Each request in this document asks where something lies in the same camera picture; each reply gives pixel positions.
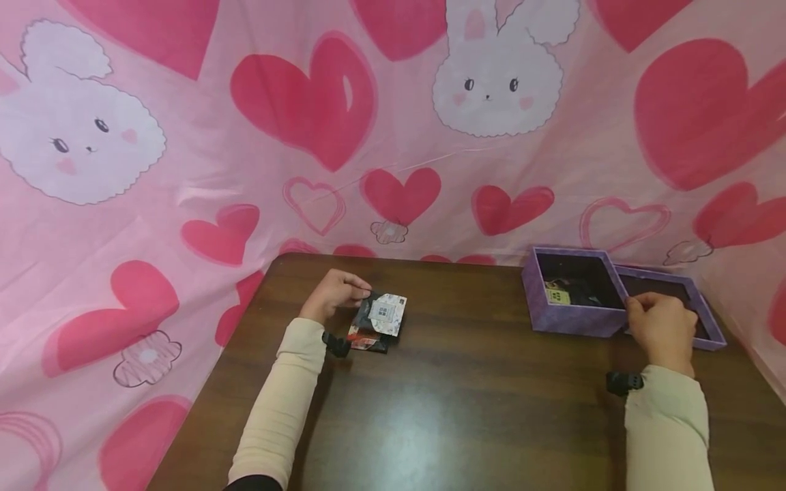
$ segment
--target wrist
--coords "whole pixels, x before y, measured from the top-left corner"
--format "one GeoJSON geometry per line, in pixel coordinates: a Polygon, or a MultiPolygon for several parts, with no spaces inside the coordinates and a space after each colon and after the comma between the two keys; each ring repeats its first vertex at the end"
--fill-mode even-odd
{"type": "Polygon", "coordinates": [[[314,321],[318,324],[322,324],[323,326],[327,321],[327,317],[325,315],[324,309],[311,306],[308,303],[303,305],[303,308],[300,309],[300,314],[298,315],[298,317],[301,317],[303,319],[308,319],[309,321],[314,321]]]}
{"type": "Polygon", "coordinates": [[[650,357],[649,364],[663,368],[668,368],[672,372],[681,373],[691,379],[696,378],[696,373],[693,371],[693,365],[690,360],[673,360],[667,357],[650,357]]]}

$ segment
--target brown table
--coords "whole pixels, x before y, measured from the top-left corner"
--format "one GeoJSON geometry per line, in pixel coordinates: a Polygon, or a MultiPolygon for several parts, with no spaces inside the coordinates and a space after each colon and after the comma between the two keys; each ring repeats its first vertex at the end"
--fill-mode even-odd
{"type": "MultiPolygon", "coordinates": [[[[629,336],[532,332],[518,268],[316,255],[275,260],[149,489],[222,489],[285,327],[331,267],[406,296],[405,324],[387,355],[328,356],[290,489],[624,489],[623,402],[604,374],[644,366],[629,336]]],[[[782,491],[786,409],[726,336],[695,356],[716,489],[782,491]]]]}

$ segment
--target long sleeve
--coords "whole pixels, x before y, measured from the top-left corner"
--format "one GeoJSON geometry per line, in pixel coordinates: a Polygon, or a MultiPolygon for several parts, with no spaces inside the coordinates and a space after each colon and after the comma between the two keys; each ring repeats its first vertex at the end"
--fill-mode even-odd
{"type": "Polygon", "coordinates": [[[707,402],[697,381],[649,365],[626,403],[628,491],[711,491],[707,402]]]}
{"type": "Polygon", "coordinates": [[[287,327],[276,362],[256,398],[229,473],[270,476],[286,489],[317,377],[325,362],[324,328],[297,318],[287,327]]]}

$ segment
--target rabbit ear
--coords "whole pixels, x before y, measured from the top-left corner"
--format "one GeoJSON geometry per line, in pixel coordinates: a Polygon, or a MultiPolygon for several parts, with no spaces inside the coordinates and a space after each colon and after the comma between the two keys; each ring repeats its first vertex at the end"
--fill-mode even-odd
{"type": "Polygon", "coordinates": [[[450,47],[497,35],[494,0],[448,0],[446,7],[450,47]]]}
{"type": "Polygon", "coordinates": [[[63,71],[81,79],[101,78],[112,72],[104,48],[93,36],[49,20],[39,20],[28,26],[22,53],[22,61],[32,81],[63,71]]]}
{"type": "Polygon", "coordinates": [[[23,73],[0,57],[0,97],[16,92],[29,82],[23,73]]]}
{"type": "Polygon", "coordinates": [[[567,41],[578,20],[579,0],[525,0],[519,4],[500,29],[506,40],[520,42],[531,36],[540,44],[557,45],[567,41]]]}

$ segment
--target black wrist strap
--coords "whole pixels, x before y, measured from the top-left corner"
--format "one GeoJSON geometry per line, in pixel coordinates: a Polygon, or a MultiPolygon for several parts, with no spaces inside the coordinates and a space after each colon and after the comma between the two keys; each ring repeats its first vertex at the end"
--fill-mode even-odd
{"type": "Polygon", "coordinates": [[[346,358],[352,343],[344,338],[337,338],[329,332],[322,333],[322,342],[328,347],[328,351],[336,358],[346,358]]]}
{"type": "Polygon", "coordinates": [[[641,373],[608,372],[606,374],[606,390],[624,398],[628,392],[644,387],[641,373]]]}

